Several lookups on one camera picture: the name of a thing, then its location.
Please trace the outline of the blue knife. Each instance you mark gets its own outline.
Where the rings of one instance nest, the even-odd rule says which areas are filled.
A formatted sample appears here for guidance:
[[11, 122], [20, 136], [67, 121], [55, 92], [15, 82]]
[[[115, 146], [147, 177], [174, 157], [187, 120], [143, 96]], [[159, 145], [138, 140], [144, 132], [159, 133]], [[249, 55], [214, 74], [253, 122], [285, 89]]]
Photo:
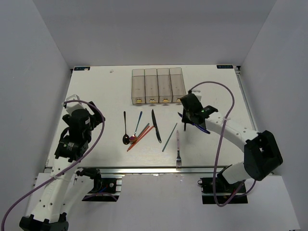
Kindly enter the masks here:
[[[181, 113], [178, 112], [178, 115], [182, 118], [183, 115]], [[195, 126], [196, 128], [198, 128], [200, 131], [206, 133], [206, 134], [210, 134], [210, 131], [208, 131], [207, 129], [203, 128], [200, 125], [196, 125], [196, 124], [192, 124], [193, 126]]]

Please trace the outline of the black knife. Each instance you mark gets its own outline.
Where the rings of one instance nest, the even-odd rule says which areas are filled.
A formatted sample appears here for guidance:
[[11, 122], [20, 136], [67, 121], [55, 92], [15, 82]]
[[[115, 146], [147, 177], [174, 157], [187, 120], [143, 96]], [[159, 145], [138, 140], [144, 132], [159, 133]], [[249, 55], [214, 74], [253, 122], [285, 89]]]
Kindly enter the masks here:
[[157, 125], [157, 121], [156, 121], [156, 117], [155, 117], [155, 113], [154, 113], [153, 109], [151, 111], [151, 115], [152, 115], [152, 122], [153, 122], [153, 126], [155, 128], [157, 140], [159, 141], [159, 143], [162, 143], [161, 136], [160, 136], [159, 129], [158, 129], [158, 125]]

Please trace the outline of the pink handled fork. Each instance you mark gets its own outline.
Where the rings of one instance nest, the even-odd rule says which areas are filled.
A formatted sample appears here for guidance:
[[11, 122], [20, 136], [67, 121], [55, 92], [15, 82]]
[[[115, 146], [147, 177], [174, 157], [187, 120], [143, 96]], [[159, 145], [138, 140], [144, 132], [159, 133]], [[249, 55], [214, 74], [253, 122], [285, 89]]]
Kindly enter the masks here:
[[176, 169], [181, 169], [181, 156], [180, 156], [180, 134], [176, 131], [176, 141], [177, 141], [177, 158], [176, 158]]

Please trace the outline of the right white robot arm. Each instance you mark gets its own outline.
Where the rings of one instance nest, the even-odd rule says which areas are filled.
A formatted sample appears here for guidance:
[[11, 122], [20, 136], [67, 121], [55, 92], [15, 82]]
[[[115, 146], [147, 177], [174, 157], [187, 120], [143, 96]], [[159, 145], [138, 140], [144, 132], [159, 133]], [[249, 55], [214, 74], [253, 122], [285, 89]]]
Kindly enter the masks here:
[[183, 96], [180, 101], [183, 105], [183, 123], [200, 125], [217, 134], [221, 133], [223, 123], [226, 123], [223, 138], [237, 146], [244, 154], [242, 162], [230, 165], [217, 174], [217, 185], [221, 191], [228, 192], [235, 183], [246, 179], [262, 181], [283, 163], [281, 152], [271, 132], [250, 130], [227, 120], [215, 107], [203, 107], [193, 93]]

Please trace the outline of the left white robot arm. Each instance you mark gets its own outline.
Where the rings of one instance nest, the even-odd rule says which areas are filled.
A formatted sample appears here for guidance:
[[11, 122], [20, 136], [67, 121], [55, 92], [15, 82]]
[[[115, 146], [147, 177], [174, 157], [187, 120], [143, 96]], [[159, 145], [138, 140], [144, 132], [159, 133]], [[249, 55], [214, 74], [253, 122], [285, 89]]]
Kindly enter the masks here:
[[64, 102], [67, 113], [63, 121], [68, 125], [60, 135], [55, 151], [55, 160], [50, 178], [39, 185], [43, 194], [29, 216], [22, 217], [19, 226], [24, 231], [66, 231], [68, 214], [75, 202], [82, 201], [84, 195], [97, 192], [102, 180], [95, 169], [85, 168], [80, 179], [68, 189], [79, 163], [91, 152], [91, 132], [105, 123], [105, 117], [93, 102], [87, 105], [91, 114], [82, 105], [84, 101], [72, 98]]

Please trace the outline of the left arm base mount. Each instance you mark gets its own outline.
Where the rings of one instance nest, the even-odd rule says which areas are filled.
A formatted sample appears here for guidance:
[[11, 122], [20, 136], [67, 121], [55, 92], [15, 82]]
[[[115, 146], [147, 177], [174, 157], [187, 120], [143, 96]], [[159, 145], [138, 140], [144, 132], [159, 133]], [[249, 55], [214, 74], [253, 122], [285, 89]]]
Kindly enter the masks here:
[[119, 199], [122, 179], [102, 176], [99, 169], [85, 168], [78, 170], [76, 175], [90, 179], [92, 189], [84, 196], [84, 202], [115, 202]]

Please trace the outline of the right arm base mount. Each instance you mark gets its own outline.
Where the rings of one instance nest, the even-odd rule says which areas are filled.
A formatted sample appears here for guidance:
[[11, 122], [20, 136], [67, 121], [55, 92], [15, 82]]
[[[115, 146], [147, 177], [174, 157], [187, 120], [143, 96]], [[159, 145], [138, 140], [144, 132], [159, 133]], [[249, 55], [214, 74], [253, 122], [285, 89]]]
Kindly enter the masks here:
[[[213, 194], [213, 178], [200, 178], [197, 181], [197, 184], [201, 187], [202, 203], [204, 205], [214, 205], [214, 194]], [[237, 190], [241, 185], [240, 182], [231, 184], [229, 186], [224, 185], [223, 183], [216, 180], [216, 195], [217, 201], [219, 204], [226, 202], [231, 195]], [[248, 199], [246, 193], [246, 187], [243, 185], [229, 204], [247, 204]]]

